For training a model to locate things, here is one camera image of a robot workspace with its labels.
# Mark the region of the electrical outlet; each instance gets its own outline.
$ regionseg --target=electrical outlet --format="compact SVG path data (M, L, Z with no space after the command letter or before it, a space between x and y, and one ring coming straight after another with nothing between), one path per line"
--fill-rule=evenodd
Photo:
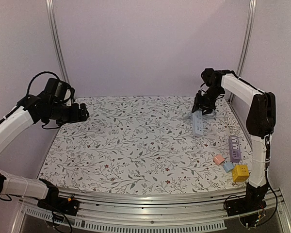
M228 143L229 143L229 155L230 155L231 162L239 163L239 161L242 159L242 154L240 150L238 137L234 135L230 136L228 138Z
M237 138L237 137L232 137L232 136L231 136L231 141L232 141L232 142L238 142L238 138Z
M233 144L233 149L235 149L235 150L239 150L239 146L238 146L238 144Z
M203 136L204 135L204 125L203 125L203 113L199 109L193 113L193 135Z

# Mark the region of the black wire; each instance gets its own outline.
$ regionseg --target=black wire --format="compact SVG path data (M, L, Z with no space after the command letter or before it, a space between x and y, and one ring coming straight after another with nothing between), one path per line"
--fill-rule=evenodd
M235 76L235 78L239 78L239 76L236 75L234 70L231 70L231 73Z
M0 200L2 200L2 201L12 201L12 198L8 194L5 194L5 195L8 197L8 199L4 199L4 198L0 197Z
M2 118L0 120L0 124L2 124L10 115L12 115L20 106L17 105L14 109L12 109L6 116L5 118Z
M277 207L278 207L278 197L277 197L275 191L273 190L273 188L271 187L271 185L270 185L270 183L269 183L269 181L268 181L267 170L268 170L268 169L265 170L265 178L266 178L266 182L267 182L267 184L268 184L268 186L269 186L271 192L272 192L272 193L274 194L274 196L275 196L275 199L276 199L276 206L275 206L275 209L274 209L274 212L272 213L272 215L271 215L271 216L270 216L266 221L262 222L261 224L258 224L257 226L261 226L261 225L267 223L269 220L271 220L271 218L276 214L276 212L277 212Z
M253 224L253 223L255 223L257 220L254 220L254 221L252 221L252 222L250 222L250 223L247 223L247 222L243 222L243 218L242 217L239 217L239 221L241 222L241 224L244 226L244 227L246 227L246 228L248 228L248 229L251 229L251 228L255 228L255 227L249 227L249 226L251 226L251 224Z
M60 101L59 103L61 103L61 104L65 104L65 103L67 103L69 100L71 100L71 102L73 102L72 99L73 99L73 96L74 96L75 90L74 90L74 88L71 87L70 85L68 85L68 89L69 89L69 91L70 91L70 96L69 96L69 98L67 98L67 99L65 99L65 100L63 100L63 101Z
M59 129L59 128L61 127L61 125L60 125L60 126L58 126L58 127L45 128L45 126L47 126L47 125L48 125L48 124L42 125L42 126L41 126L42 129L44 129L44 130L56 130L56 129Z
M26 96L29 95L30 88L31 88L31 84L33 83L33 81L34 81L37 77L39 77L40 75L42 75L42 74L51 74L51 75L55 76L58 80L60 80L60 78L57 76L57 74L55 74L55 73L53 73L53 72L51 72L51 71L43 71L43 72L40 72L40 73L38 73L37 75L35 75L35 76L30 80L30 82L29 82L29 84L28 84L28 88L27 88Z
M66 216L63 212L61 212L59 209L55 208L54 206L51 206L51 205L47 204L46 202L44 202L43 204L45 204L45 205L47 205L48 207L50 207L50 208L53 209L53 211L52 211L52 215L53 215L52 222L53 222L53 227L54 227L54 229L55 229L57 232L59 232L59 233L73 233L72 225L71 225L69 219L67 218L67 216ZM70 231L69 231L69 232L62 232L62 231L60 231L60 230L57 229L57 227L55 226L54 216L56 216L56 214L54 213L54 211L60 213L60 214L61 214L61 215L66 219L66 221L68 222L68 225L69 225L69 227L70 227Z
M224 208L225 210L227 210L227 209L226 209L226 202L227 202L227 200L230 199L231 197L236 197L236 198L241 199L241 198L238 197L237 195L230 195L230 196L228 196L228 197L225 199L224 203L223 203L223 208Z
M219 100L219 99L222 99L222 98L224 98L224 95L222 95L222 96L219 97L219 98L216 98L215 101L217 101L217 100Z
M203 87L203 85L205 85L205 83L201 84L201 86L199 87L199 90L206 93L206 91L204 91L203 89L201 89Z

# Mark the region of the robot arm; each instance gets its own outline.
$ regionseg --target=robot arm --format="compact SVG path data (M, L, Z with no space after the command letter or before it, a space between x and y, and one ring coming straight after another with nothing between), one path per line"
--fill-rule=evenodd
M68 106L73 100L73 94L74 89L69 84L54 78L48 80L45 90L39 95L27 93L0 121L0 154L20 133L40 120L45 124L48 124L50 119L56 120L59 127L66 123L86 121L89 113L84 103ZM64 201L58 197L58 188L48 181L27 179L1 170L0 194L37 198L40 199L38 206L45 209L51 209Z
M250 106L246 120L246 127L251 135L253 145L252 170L247 183L246 198L244 203L228 203L231 209L240 208L236 211L248 212L259 206L268 190L266 172L270 162L270 142L275 126L275 96L273 93L261 91L245 80L236 76L230 70L205 69L201 77L207 91L198 91L192 112L201 109L203 115L215 110L217 98L225 93L225 89L241 98Z

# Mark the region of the floral tablecloth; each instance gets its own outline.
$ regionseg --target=floral tablecloth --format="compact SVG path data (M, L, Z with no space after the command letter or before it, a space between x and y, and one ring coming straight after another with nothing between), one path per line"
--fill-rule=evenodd
M224 99L217 116L204 118L204 136L195 137L194 97L79 98L90 118L66 124L45 159L39 177L57 186L121 194L181 194L235 187L212 160L229 161L227 121L234 118ZM252 152L237 124L241 164L251 169Z

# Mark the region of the light purple wall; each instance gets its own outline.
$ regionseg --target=light purple wall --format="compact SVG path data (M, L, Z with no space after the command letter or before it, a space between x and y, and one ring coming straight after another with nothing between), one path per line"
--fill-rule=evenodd
M60 73L45 1L0 1L0 119L25 95L30 79L43 70ZM33 84L33 94L44 88L47 78ZM0 168L36 178L53 135L54 131L44 131L40 124L26 130L1 154ZM14 199L0 201L0 233L12 226Z
M291 214L291 0L258 1L242 77L276 95L271 183L279 186ZM245 121L248 108L235 99Z
M236 69L249 1L55 1L77 96L195 95L206 67Z

